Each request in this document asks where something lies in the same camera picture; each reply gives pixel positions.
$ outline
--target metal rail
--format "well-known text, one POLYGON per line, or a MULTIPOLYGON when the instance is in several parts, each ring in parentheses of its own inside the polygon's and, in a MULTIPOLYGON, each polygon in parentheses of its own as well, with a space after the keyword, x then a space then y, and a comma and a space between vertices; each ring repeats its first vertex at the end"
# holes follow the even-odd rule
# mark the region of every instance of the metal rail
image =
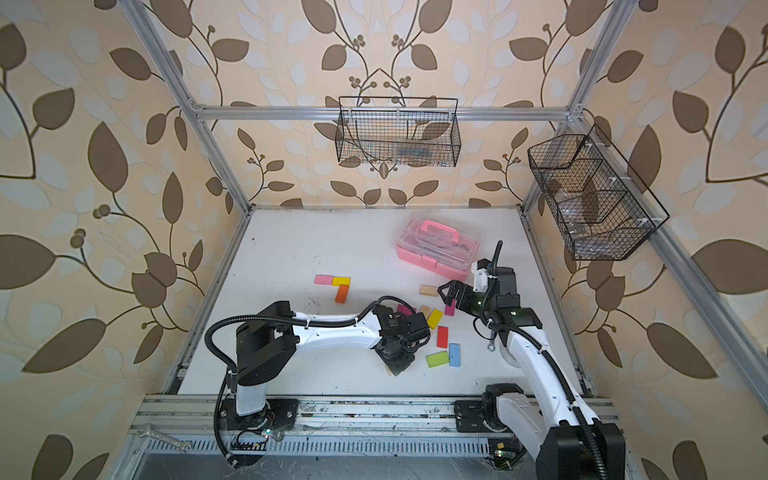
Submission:
MULTIPOLYGON (((338 108, 326 107, 208 107, 195 108, 201 120, 336 120, 338 108)), ((563 121, 566 108, 460 107, 456 117, 464 121, 563 121)))

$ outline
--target yellow block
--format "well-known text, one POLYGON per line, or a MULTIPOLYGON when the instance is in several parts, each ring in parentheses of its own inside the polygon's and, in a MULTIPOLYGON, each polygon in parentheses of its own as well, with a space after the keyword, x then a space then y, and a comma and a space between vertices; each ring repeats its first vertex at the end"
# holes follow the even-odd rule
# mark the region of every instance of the yellow block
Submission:
POLYGON ((437 324, 440 323, 440 319, 442 318, 442 312, 440 310, 435 309, 434 312, 432 312, 432 315, 429 316, 427 319, 427 325, 429 325, 429 328, 436 329, 437 324))

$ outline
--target red block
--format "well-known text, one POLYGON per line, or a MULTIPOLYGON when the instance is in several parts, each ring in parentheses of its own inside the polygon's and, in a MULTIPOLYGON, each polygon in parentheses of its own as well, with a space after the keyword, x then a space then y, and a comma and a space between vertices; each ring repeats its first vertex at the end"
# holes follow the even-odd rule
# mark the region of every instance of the red block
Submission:
POLYGON ((437 327, 437 348, 439 349, 448 348, 448 327, 447 326, 437 327))

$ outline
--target pink plastic box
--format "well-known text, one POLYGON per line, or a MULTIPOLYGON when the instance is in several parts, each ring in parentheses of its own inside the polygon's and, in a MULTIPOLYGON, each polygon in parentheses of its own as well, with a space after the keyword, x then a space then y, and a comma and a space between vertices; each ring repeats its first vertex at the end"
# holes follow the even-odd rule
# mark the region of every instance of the pink plastic box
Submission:
POLYGON ((397 240, 397 256, 451 280, 464 280, 472 268, 478 241, 457 226, 413 217, 397 240))

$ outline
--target wallpaper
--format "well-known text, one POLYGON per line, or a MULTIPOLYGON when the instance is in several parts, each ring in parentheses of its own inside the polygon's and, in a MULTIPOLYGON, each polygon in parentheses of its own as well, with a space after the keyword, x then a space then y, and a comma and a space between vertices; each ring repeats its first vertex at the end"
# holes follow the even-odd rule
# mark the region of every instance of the wallpaper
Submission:
MULTIPOLYGON (((215 132, 250 202, 278 206, 516 205, 531 186, 528 147, 549 139, 544 121, 460 122, 456 167, 339 164, 331 122, 219 121, 215 132)), ((211 179, 216 193, 218 182, 211 179)))
POLYGON ((0 2, 5 478, 106 476, 240 220, 113 7, 0 2))
POLYGON ((201 104, 565 106, 607 0, 147 0, 201 104))
POLYGON ((768 349, 768 4, 640 2, 588 102, 768 349))
POLYGON ((574 262, 548 208, 530 219, 598 395, 613 399, 645 478, 764 478, 768 415, 653 247, 574 262))

